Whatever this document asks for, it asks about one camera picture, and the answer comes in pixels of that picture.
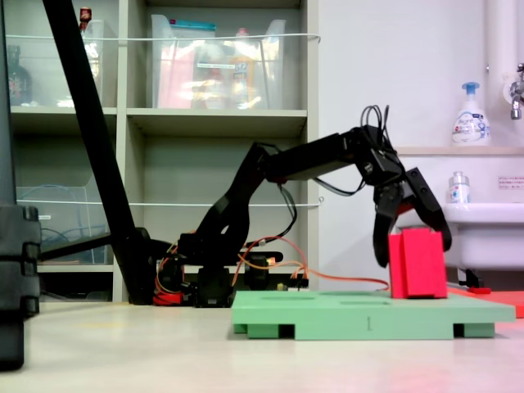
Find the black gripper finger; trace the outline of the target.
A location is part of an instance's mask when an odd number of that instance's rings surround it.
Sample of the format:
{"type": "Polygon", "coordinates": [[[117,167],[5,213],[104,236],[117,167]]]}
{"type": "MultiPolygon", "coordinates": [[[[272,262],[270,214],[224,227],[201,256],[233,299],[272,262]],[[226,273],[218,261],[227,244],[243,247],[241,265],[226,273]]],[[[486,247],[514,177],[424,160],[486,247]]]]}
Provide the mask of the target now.
{"type": "Polygon", "coordinates": [[[383,268],[389,264],[388,237],[397,220],[398,209],[403,198],[404,191],[398,183],[376,187],[373,193],[375,202],[373,250],[378,264],[383,268]]]}
{"type": "Polygon", "coordinates": [[[406,172],[407,193],[405,198],[428,227],[439,232],[444,251],[452,246],[452,234],[444,212],[418,168],[406,172]]]}

